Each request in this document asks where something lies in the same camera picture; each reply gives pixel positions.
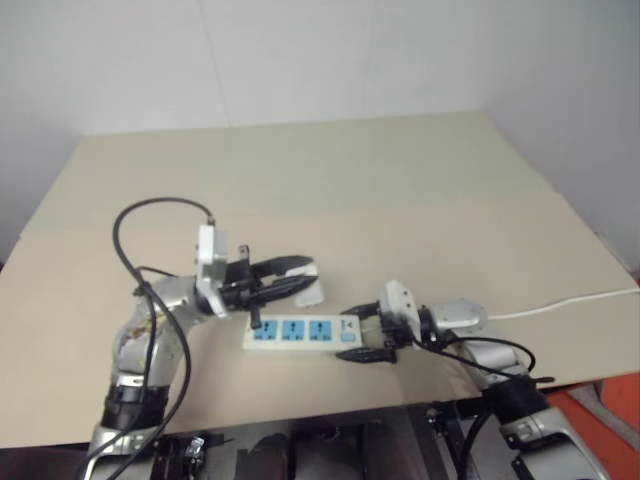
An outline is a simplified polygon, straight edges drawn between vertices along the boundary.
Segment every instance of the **power strip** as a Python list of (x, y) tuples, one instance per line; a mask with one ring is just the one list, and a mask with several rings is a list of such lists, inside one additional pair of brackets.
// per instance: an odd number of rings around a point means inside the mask
[(246, 350), (341, 352), (362, 346), (356, 315), (265, 315), (252, 330), (247, 320)]

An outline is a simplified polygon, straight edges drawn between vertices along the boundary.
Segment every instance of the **table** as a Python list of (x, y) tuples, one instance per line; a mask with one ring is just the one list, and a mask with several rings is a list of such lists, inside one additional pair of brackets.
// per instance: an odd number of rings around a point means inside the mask
[[(422, 303), (464, 296), (490, 313), (633, 286), (481, 113), (87, 136), (0, 275), (0, 447), (88, 440), (114, 335), (133, 312), (111, 225), (160, 195), (209, 205), (231, 252), (313, 256), (327, 300), (308, 313), (373, 301), (393, 278)], [(125, 248), (136, 263), (193, 273), (200, 221), (184, 206), (149, 207), (127, 220)], [(495, 323), (536, 352), (538, 375), (579, 382), (640, 365), (637, 297)], [(476, 393), (457, 365), (410, 349), (395, 366), (244, 352), (244, 326), (192, 330), (192, 384), (169, 430)]]

